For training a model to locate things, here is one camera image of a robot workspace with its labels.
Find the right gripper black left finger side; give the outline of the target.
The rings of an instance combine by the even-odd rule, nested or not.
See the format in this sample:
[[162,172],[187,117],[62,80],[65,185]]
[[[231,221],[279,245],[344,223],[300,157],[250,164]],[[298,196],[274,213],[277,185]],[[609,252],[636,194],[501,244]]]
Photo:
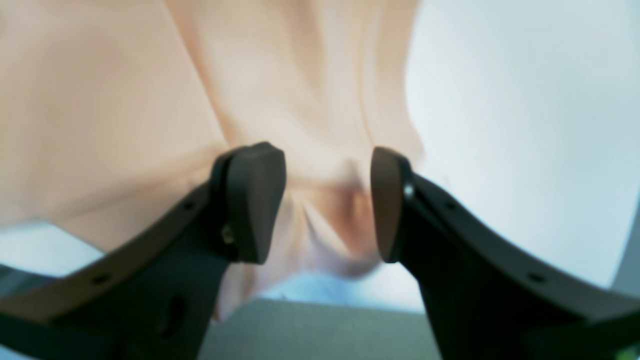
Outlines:
[[135,239],[3,298],[2,346],[41,360],[195,360],[229,265],[268,258],[286,177],[268,142],[223,153]]

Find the right gripper black right finger side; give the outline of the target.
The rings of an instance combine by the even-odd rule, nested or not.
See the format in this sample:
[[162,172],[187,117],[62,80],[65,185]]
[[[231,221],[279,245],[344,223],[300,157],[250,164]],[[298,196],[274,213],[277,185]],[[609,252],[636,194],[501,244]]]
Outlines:
[[639,299],[511,244],[402,154],[373,150],[381,259],[419,285],[444,360],[637,360]]

